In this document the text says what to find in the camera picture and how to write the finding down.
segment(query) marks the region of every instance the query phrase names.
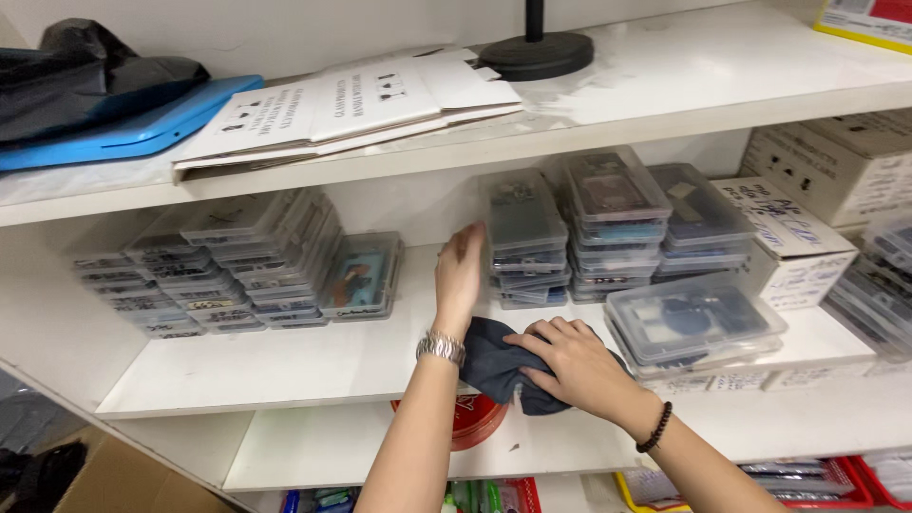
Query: silver watch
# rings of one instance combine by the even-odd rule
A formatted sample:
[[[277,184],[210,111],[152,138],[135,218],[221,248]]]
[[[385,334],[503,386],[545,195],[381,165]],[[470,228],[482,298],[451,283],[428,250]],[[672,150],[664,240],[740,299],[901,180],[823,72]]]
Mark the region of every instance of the silver watch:
[[[415,358],[420,358],[426,352],[452,361],[458,367],[465,361],[465,347],[462,342],[438,331],[428,331],[424,334],[424,338],[418,342]]]

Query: plastic bag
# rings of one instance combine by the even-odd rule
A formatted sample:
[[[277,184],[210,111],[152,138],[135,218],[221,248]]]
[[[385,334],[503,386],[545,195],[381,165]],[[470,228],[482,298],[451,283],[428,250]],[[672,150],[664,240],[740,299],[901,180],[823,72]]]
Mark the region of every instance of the plastic bag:
[[[38,50],[0,48],[0,146],[140,114],[208,78],[194,60],[141,58],[98,22],[65,19]]]

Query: blue tray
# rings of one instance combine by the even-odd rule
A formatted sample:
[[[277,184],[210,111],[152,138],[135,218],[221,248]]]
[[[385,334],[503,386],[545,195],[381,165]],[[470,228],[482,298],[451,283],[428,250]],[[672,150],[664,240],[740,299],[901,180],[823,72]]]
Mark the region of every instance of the blue tray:
[[[0,152],[0,171],[139,157],[160,152],[202,128],[236,92],[263,87],[263,77],[210,80],[139,116]]]

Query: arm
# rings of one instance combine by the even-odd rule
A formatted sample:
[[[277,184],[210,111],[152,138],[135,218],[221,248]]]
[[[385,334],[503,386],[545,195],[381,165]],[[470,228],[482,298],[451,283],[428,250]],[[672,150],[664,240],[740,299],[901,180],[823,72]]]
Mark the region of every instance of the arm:
[[[484,225],[467,226],[440,252],[432,329],[463,340],[478,298]],[[450,467],[459,368],[421,355],[393,423],[368,473],[357,513],[440,511]]]
[[[551,344],[531,336],[535,333]],[[511,335],[504,341],[537,354],[551,367],[556,378],[536,369],[521,369],[546,392],[617,424],[638,444],[652,436],[662,416],[663,402],[624,373],[582,320],[539,320],[524,335]],[[648,454],[694,511],[788,511],[675,415]]]

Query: dark gray cloth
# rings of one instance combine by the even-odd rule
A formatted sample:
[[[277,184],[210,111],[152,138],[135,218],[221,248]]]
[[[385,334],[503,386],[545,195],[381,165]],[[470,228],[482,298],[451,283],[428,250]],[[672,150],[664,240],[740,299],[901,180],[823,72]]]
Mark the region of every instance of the dark gray cloth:
[[[519,372],[520,367],[526,366],[554,376],[551,368],[541,358],[524,348],[503,341],[503,337],[514,333],[516,331],[502,322],[473,317],[469,331],[465,335],[465,363],[460,369],[460,379],[499,404],[508,403],[516,383],[522,383],[520,403],[523,405],[523,413],[527,415],[556,414],[569,408],[569,404],[558,401]],[[535,337],[548,342],[539,335]],[[612,350],[606,351],[610,352],[624,372],[633,378],[624,361]]]

